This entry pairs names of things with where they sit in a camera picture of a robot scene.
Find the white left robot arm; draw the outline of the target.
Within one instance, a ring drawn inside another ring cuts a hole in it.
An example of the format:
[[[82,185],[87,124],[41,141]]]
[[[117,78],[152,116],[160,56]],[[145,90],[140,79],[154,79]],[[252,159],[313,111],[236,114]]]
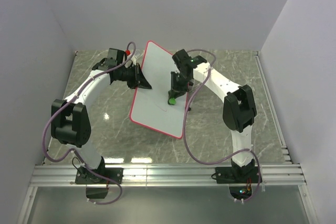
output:
[[[91,124],[89,109],[100,93],[115,81],[126,82],[129,89],[152,87],[145,78],[139,63],[132,58],[135,52],[110,48],[107,57],[97,62],[88,78],[63,100],[51,105],[51,118],[46,128],[59,143],[68,147],[88,170],[87,176],[94,183],[106,178],[103,157],[90,142]]]

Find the green whiteboard eraser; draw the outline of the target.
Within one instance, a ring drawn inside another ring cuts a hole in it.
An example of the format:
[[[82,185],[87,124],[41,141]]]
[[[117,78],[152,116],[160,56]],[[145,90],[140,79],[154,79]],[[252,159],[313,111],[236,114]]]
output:
[[[175,105],[176,104],[176,100],[174,98],[169,98],[168,104],[169,105]]]

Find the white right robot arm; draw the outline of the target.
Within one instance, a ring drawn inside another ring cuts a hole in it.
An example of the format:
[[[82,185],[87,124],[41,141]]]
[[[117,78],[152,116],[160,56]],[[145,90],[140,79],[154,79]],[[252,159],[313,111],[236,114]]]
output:
[[[189,51],[177,51],[172,59],[178,69],[171,72],[171,88],[168,91],[168,104],[175,105],[177,98],[188,93],[194,80],[200,85],[189,98],[185,114],[202,87],[207,87],[223,102],[223,121],[230,129],[233,153],[223,158],[231,159],[235,167],[232,177],[238,182],[250,176],[249,166],[257,160],[251,147],[251,131],[257,115],[254,94],[249,85],[241,86],[214,69],[214,61],[208,62],[202,56],[191,57]]]

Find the red framed whiteboard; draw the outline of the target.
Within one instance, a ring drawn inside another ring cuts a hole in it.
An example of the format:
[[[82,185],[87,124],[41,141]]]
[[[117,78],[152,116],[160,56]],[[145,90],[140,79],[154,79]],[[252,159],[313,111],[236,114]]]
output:
[[[174,138],[182,138],[187,95],[168,104],[171,72],[177,71],[172,54],[153,41],[148,41],[141,64],[142,72],[152,89],[137,88],[130,110],[133,123]]]

